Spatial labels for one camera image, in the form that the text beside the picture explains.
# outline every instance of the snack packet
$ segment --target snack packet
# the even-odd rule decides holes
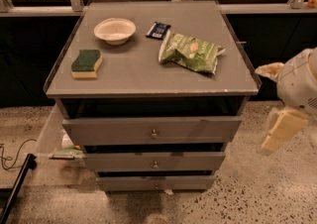
[[[215,74],[217,56],[224,51],[219,45],[168,31],[160,46],[158,61],[173,61],[193,71]]]

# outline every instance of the concrete floor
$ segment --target concrete floor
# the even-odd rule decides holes
[[[7,223],[143,224],[157,216],[170,224],[317,223],[317,123],[310,121],[282,149],[264,156],[259,148],[273,107],[282,105],[279,101],[247,104],[243,123],[210,189],[173,195],[106,194],[80,163],[70,167],[49,160],[48,153],[39,154],[39,139],[42,147],[50,148],[56,140],[43,140],[41,135],[52,107],[1,109],[0,144],[5,157],[14,157],[25,140],[38,139],[20,153],[17,165],[26,153],[35,153],[38,166],[29,172]],[[0,168],[0,187],[10,187],[18,171]]]

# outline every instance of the sponge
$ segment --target sponge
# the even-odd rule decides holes
[[[276,123],[268,131],[262,143],[262,149],[269,152],[274,152],[282,147],[308,122],[308,114],[295,109],[283,110],[278,112],[277,115]]]
[[[80,50],[76,60],[71,64],[71,74],[74,78],[96,78],[101,61],[99,50]]]

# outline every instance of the small black object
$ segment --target small black object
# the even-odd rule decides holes
[[[162,40],[169,28],[170,25],[168,24],[155,22],[150,30],[147,32],[147,38]]]

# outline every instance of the black metal rod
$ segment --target black metal rod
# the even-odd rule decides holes
[[[27,172],[29,168],[32,168],[32,164],[35,158],[36,157],[33,154],[28,154],[26,159],[24,160],[24,163],[18,174],[18,177],[13,185],[12,192],[10,196],[8,197],[8,200],[6,201],[5,205],[3,206],[2,212],[0,213],[0,224],[6,223],[8,216],[10,214],[10,211],[13,207],[13,204],[15,200],[17,199],[17,196],[23,184],[23,181],[27,175]]]

